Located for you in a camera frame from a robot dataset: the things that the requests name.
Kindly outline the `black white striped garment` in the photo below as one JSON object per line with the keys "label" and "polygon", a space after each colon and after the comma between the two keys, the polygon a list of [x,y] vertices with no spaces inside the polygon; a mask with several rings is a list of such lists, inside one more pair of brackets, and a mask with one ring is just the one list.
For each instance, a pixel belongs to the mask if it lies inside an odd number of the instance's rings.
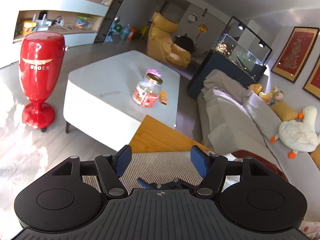
{"label": "black white striped garment", "polygon": [[[85,183],[103,192],[94,160],[81,163],[81,176]],[[189,151],[132,153],[131,162],[119,180],[129,195],[134,189],[194,192],[202,178],[191,162]]]}

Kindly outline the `grey sofa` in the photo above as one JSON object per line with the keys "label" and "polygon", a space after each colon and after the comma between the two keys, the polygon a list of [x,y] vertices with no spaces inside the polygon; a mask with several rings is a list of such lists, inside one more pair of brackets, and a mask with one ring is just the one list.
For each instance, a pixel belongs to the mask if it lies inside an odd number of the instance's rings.
{"label": "grey sofa", "polygon": [[217,154],[247,150],[276,165],[306,197],[305,220],[319,222],[319,168],[310,154],[289,159],[281,141],[270,143],[281,123],[271,107],[254,92],[240,103],[216,88],[201,92],[197,100],[205,146]]}

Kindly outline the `white coffee table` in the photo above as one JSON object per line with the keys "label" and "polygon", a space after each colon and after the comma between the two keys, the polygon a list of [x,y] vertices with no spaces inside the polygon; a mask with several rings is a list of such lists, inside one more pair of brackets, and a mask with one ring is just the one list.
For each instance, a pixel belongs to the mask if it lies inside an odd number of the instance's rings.
{"label": "white coffee table", "polygon": [[[168,105],[151,108],[134,102],[132,94],[148,69],[160,72]],[[93,139],[118,151],[127,145],[146,115],[175,128],[180,75],[132,50],[86,65],[69,73],[64,119]]]}

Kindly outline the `glass jar with gold lid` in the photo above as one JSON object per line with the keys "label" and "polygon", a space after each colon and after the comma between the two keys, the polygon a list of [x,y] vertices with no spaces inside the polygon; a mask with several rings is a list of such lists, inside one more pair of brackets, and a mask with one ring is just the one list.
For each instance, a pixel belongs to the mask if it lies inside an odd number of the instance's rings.
{"label": "glass jar with gold lid", "polygon": [[155,74],[147,73],[132,94],[132,98],[138,105],[150,108],[159,98],[163,80]]}

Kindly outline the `grey blanket on sofa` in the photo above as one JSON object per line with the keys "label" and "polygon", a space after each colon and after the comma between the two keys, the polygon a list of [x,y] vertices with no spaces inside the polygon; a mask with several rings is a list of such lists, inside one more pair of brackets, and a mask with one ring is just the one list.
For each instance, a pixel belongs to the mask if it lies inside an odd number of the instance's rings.
{"label": "grey blanket on sofa", "polygon": [[206,89],[219,89],[240,103],[245,102],[253,94],[253,90],[245,89],[238,81],[218,69],[214,69],[205,78],[203,85]]}

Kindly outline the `white goose plush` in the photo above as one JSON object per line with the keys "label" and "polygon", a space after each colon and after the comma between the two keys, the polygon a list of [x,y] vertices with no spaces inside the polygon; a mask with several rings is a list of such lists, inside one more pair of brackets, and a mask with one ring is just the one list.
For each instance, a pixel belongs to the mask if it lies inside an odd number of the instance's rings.
{"label": "white goose plush", "polygon": [[291,150],[289,159],[295,159],[299,152],[313,152],[319,145],[319,135],[315,131],[317,108],[307,106],[299,113],[302,122],[296,120],[284,121],[279,125],[278,133],[270,138],[271,143],[277,139]]}

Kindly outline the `yellow cushion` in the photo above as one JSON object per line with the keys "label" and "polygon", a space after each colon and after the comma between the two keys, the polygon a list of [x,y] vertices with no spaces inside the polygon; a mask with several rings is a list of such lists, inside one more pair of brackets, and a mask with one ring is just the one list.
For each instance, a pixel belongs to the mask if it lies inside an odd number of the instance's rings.
{"label": "yellow cushion", "polygon": [[291,121],[298,119],[298,112],[292,109],[285,101],[275,103],[271,109],[281,119],[281,121]]}

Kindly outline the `small plush toys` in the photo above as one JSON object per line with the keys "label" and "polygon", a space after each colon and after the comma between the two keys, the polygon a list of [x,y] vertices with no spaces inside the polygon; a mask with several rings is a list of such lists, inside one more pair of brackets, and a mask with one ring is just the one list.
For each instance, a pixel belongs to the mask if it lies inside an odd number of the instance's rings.
{"label": "small plush toys", "polygon": [[273,87],[270,93],[263,93],[263,86],[259,83],[251,84],[247,88],[253,90],[253,92],[257,94],[269,106],[275,105],[276,103],[279,103],[284,99],[284,94],[281,90],[279,90],[278,87]]}

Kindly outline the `pink small container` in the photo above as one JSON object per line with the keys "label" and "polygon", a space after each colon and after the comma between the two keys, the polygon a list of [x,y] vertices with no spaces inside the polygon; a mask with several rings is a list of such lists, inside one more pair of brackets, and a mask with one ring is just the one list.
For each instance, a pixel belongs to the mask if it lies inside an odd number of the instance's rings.
{"label": "pink small container", "polygon": [[146,73],[147,74],[153,74],[153,75],[155,75],[157,77],[161,77],[161,73],[156,69],[150,69],[149,68]]}

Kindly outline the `dark blue cabinet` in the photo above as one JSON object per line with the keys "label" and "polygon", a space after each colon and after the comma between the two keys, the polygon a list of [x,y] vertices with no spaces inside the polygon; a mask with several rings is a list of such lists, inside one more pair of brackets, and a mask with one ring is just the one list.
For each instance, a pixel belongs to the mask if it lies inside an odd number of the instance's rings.
{"label": "dark blue cabinet", "polygon": [[216,87],[237,97],[250,85],[256,85],[263,77],[266,66],[255,64],[250,70],[244,66],[244,60],[237,61],[239,65],[232,63],[217,51],[209,51],[187,85],[188,96],[196,99],[201,92]]}

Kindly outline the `glass fish tank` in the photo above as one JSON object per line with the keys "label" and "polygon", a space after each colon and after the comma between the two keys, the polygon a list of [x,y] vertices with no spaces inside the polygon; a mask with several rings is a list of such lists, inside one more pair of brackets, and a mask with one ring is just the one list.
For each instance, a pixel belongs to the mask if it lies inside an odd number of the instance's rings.
{"label": "glass fish tank", "polygon": [[242,22],[234,16],[217,38],[212,50],[251,76],[255,76],[254,69],[263,70],[272,53],[272,48],[263,37],[263,29],[259,24],[253,20]]}

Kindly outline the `red framed calligraphy picture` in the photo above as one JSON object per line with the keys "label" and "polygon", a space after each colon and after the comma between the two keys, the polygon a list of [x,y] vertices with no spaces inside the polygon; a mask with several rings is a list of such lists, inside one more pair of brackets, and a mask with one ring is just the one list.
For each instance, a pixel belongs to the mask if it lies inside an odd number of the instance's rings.
{"label": "red framed calligraphy picture", "polygon": [[303,90],[311,94],[314,98],[320,99],[320,56],[306,81]]}

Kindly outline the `red framed picture left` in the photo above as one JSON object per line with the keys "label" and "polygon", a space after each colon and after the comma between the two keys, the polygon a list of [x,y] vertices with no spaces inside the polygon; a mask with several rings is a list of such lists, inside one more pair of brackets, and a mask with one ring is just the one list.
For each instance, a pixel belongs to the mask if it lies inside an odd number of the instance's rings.
{"label": "red framed picture left", "polygon": [[319,35],[317,27],[294,27],[271,72],[295,83]]}

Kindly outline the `red goblet-shaped appliance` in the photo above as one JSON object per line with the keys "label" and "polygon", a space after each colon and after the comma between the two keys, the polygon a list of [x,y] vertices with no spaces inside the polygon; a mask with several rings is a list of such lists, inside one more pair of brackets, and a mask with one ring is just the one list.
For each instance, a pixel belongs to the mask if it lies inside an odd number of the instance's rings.
{"label": "red goblet-shaped appliance", "polygon": [[55,119],[55,111],[46,100],[55,89],[68,50],[64,36],[51,31],[35,32],[23,39],[18,73],[30,103],[24,106],[22,122],[33,129],[45,132]]}

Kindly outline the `white wall shelf unit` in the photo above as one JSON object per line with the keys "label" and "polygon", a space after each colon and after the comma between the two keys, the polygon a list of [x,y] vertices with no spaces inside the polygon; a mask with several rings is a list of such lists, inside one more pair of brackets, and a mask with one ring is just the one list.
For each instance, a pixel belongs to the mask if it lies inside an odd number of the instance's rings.
{"label": "white wall shelf unit", "polygon": [[113,0],[22,0],[17,22],[45,17],[48,27],[65,37],[70,47],[93,44]]}

